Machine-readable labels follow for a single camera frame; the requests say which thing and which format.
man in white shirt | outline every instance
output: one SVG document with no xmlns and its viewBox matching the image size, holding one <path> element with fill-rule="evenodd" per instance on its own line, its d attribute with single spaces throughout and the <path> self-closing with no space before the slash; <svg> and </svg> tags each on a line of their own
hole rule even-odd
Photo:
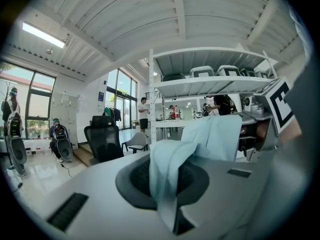
<svg viewBox="0 0 320 240">
<path fill-rule="evenodd" d="M 147 102 L 147 98 L 142 97 L 141 98 L 141 104 L 138 105 L 138 111 L 139 111 L 139 119 L 140 119 L 140 132 L 145 133 L 146 129 L 148 128 L 148 114 L 149 109 L 145 105 Z"/>
</svg>

black vent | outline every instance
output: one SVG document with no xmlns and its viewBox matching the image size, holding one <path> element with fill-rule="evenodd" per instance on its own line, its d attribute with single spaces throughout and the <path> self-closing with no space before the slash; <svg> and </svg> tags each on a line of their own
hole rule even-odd
<svg viewBox="0 0 320 240">
<path fill-rule="evenodd" d="M 48 223 L 65 231 L 76 217 L 82 206 L 86 203 L 89 196 L 81 193 L 73 193 L 61 207 L 47 220 Z"/>
</svg>

ceiling light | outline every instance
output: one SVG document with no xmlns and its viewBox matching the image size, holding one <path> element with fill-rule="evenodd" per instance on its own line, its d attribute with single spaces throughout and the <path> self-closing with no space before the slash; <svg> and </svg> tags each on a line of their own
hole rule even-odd
<svg viewBox="0 0 320 240">
<path fill-rule="evenodd" d="M 63 48 L 65 46 L 64 42 L 62 42 L 59 39 L 57 39 L 57 38 L 55 38 L 55 37 L 43 32 L 40 29 L 37 29 L 37 28 L 35 28 L 33 26 L 28 25 L 25 22 L 22 23 L 22 29 L 24 31 L 27 31 L 27 32 L 39 37 L 39 38 L 42 38 L 42 39 L 50 42 L 51 44 L 54 44 L 55 46 L 60 47 L 60 48 Z"/>
</svg>

black shorts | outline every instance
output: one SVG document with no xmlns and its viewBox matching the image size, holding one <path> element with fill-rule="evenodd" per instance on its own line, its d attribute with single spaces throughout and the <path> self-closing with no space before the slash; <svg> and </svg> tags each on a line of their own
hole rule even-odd
<svg viewBox="0 0 320 240">
<path fill-rule="evenodd" d="M 140 129 L 148 129 L 148 119 L 140 119 Z"/>
</svg>

backpack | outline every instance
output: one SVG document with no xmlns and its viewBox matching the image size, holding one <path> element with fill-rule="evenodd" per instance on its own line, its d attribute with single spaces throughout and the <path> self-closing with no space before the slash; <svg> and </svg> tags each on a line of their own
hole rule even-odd
<svg viewBox="0 0 320 240">
<path fill-rule="evenodd" d="M 230 109 L 231 109 L 231 113 L 237 113 L 238 110 L 236 108 L 236 104 L 234 103 L 234 101 L 228 96 L 228 95 L 224 95 L 225 98 L 225 103 L 229 105 Z"/>
</svg>

